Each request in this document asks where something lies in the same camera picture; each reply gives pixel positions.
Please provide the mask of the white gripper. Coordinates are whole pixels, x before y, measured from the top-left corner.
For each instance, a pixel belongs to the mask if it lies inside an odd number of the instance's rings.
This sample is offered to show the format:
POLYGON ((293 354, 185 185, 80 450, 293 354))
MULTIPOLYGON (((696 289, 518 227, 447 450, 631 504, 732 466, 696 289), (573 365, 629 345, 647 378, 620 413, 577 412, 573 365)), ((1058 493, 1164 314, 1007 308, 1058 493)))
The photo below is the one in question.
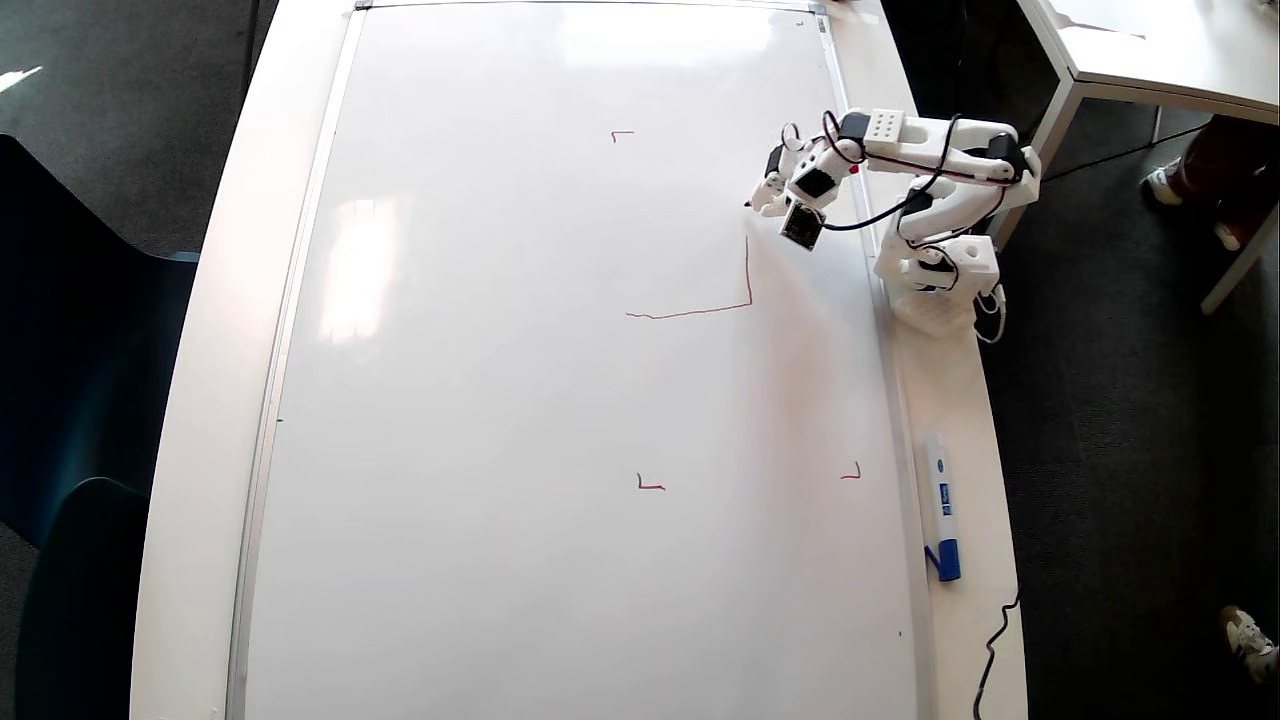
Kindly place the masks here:
POLYGON ((861 155, 847 140, 831 146, 827 140, 815 138, 797 149, 780 143, 768 158, 749 208, 765 218, 785 217, 794 206, 823 214, 860 165, 861 155))

